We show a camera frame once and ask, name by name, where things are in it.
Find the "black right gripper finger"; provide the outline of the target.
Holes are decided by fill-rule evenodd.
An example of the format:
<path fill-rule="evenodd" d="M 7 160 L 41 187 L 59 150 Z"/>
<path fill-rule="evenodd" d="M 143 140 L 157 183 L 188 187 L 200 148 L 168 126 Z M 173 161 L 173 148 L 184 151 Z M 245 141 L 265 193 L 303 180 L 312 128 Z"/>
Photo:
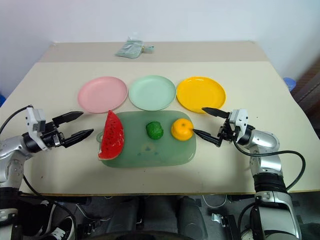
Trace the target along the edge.
<path fill-rule="evenodd" d="M 212 136 L 210 133 L 205 132 L 203 130 L 199 130 L 199 129 L 193 129 L 193 132 L 199 136 L 201 139 L 210 142 L 212 144 L 214 144 L 216 147 L 220 147 L 221 143 L 222 143 L 222 139 Z"/>
<path fill-rule="evenodd" d="M 217 108 L 212 108 L 212 107 L 202 107 L 201 108 L 204 112 L 206 112 L 209 115 L 212 115 L 214 117 L 219 117 L 223 119 L 228 119 L 230 116 L 229 112 L 222 111 Z"/>

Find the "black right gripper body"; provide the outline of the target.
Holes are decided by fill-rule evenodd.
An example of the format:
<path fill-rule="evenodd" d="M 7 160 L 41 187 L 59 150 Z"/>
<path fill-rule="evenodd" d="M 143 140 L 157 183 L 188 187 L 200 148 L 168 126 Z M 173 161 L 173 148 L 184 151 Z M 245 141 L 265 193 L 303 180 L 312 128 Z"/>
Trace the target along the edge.
<path fill-rule="evenodd" d="M 236 126 L 234 130 L 230 124 L 230 120 L 227 118 L 223 125 L 219 128 L 217 134 L 219 142 L 228 141 L 232 142 L 233 140 L 238 139 L 238 127 Z"/>

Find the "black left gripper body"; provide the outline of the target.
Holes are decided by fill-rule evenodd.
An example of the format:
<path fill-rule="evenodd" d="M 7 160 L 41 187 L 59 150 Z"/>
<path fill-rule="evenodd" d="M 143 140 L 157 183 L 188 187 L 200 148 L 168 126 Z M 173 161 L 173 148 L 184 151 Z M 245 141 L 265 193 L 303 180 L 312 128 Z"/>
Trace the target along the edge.
<path fill-rule="evenodd" d="M 48 123 L 46 123 L 45 120 L 40 122 L 40 139 L 47 148 L 56 148 L 65 145 L 65 137 L 62 132 L 58 131 L 61 124 L 63 124 L 63 122 L 58 120 L 52 120 Z"/>

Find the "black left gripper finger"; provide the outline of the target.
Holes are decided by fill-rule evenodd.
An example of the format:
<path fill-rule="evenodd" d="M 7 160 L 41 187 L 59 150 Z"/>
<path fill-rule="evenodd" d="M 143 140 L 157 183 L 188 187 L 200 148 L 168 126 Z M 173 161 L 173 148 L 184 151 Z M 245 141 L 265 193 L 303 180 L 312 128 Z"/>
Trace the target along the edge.
<path fill-rule="evenodd" d="M 71 147 L 81 142 L 82 140 L 86 139 L 87 137 L 89 137 L 93 131 L 94 129 L 92 128 L 92 129 L 86 129 L 86 130 L 81 130 L 79 132 L 76 132 L 72 134 L 70 137 L 65 138 L 63 140 L 63 146 L 65 148 Z"/>
<path fill-rule="evenodd" d="M 74 121 L 74 120 L 76 120 L 77 118 L 79 118 L 83 114 L 84 114 L 83 111 L 70 111 L 70 112 L 62 114 L 60 116 L 54 117 L 52 119 L 53 126 L 55 128 L 58 128 L 61 124 L 69 123 L 71 121 Z"/>

